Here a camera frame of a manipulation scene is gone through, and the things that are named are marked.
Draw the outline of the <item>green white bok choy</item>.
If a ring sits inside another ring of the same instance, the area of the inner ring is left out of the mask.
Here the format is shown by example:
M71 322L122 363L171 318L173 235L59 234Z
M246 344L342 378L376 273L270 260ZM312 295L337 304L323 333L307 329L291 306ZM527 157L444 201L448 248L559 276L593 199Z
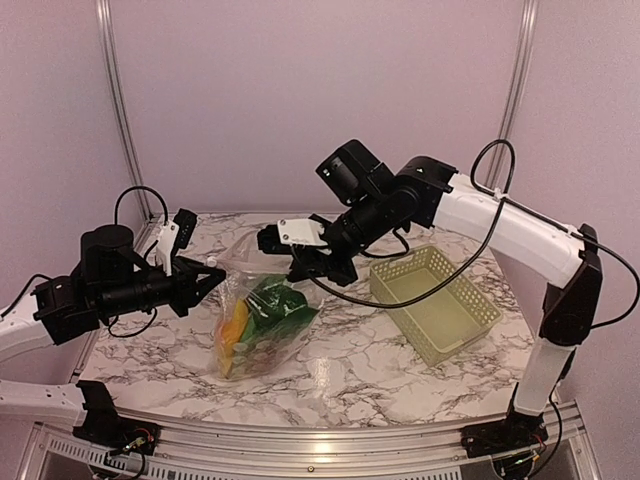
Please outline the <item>green white bok choy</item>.
M261 276L244 300L249 309L243 343L256 343L268 336L291 338L307 328L319 314L306 295L293 288L284 275Z

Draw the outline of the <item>clear zip top bag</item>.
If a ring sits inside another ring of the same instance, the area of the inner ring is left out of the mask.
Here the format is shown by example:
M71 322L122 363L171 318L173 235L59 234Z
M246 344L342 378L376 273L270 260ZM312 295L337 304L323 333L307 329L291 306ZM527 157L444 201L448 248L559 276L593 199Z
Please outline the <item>clear zip top bag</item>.
M297 354L325 306L313 283L287 279L289 256L259 250L257 234L242 234L216 257L226 279L217 287L214 368L226 381L268 374Z

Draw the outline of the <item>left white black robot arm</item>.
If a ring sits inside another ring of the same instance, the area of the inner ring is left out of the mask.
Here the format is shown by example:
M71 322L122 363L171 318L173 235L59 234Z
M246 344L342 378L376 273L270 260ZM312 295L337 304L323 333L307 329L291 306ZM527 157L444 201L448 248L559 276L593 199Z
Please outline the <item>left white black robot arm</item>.
M150 265L133 248L124 225L104 225L82 235L79 264L68 276L46 279L1 315L1 358L62 345L107 326L110 320L169 306L186 316L225 278L225 271L166 253ZM49 421L73 429L75 436L103 446L120 446L149 427L120 416L99 381L43 385L2 381L4 416Z

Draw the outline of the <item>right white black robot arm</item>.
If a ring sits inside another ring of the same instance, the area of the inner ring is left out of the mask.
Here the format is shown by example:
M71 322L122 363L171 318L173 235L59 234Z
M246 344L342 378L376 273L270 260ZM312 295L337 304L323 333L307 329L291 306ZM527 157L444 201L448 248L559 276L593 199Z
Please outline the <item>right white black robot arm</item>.
M278 222L278 237L293 254L292 279L348 285L356 279L356 255L386 233L415 224L471 238L546 279L538 337L506 416L465 427L461 443L475 457L545 439L547 400L588 337L599 301L602 271L594 230L546 220L505 190L485 188L431 157L415 157L392 172L358 140L339 147L316 172L345 211L332 222L315 216Z

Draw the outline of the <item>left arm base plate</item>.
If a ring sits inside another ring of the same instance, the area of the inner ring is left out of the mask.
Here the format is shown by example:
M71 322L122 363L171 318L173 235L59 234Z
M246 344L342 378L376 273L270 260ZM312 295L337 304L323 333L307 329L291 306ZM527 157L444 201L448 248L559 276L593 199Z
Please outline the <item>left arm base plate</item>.
M108 447L113 454L131 451L152 455L157 445L160 426L156 423L118 417L89 420L73 428L73 436Z

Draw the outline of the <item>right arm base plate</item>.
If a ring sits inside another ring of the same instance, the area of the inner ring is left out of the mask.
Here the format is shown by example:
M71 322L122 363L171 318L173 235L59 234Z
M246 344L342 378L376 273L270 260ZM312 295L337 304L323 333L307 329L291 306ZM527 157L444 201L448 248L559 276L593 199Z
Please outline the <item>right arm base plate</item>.
M518 450L545 443L547 439L547 430L541 423L527 426L497 420L468 425L461 429L461 446L469 458Z

